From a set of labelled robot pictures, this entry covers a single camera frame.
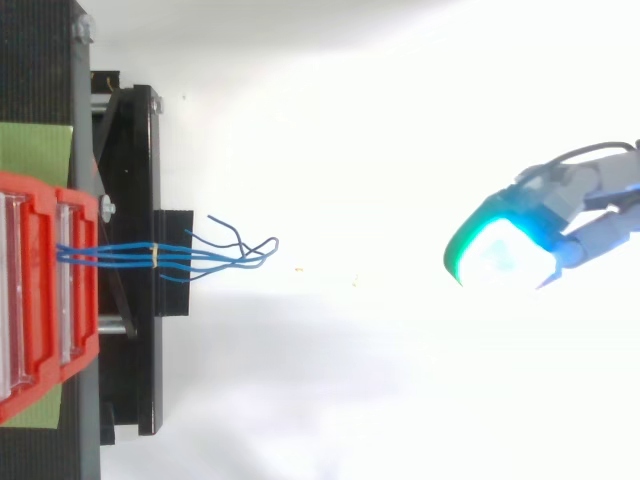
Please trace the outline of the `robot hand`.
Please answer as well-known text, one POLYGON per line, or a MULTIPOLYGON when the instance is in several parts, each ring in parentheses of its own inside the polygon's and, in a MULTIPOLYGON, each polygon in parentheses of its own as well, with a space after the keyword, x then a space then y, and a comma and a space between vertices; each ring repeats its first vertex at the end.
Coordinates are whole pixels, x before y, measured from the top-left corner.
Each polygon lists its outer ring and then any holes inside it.
POLYGON ((463 287, 542 288, 639 230, 639 146, 602 142, 527 168, 488 196, 443 254, 463 287))

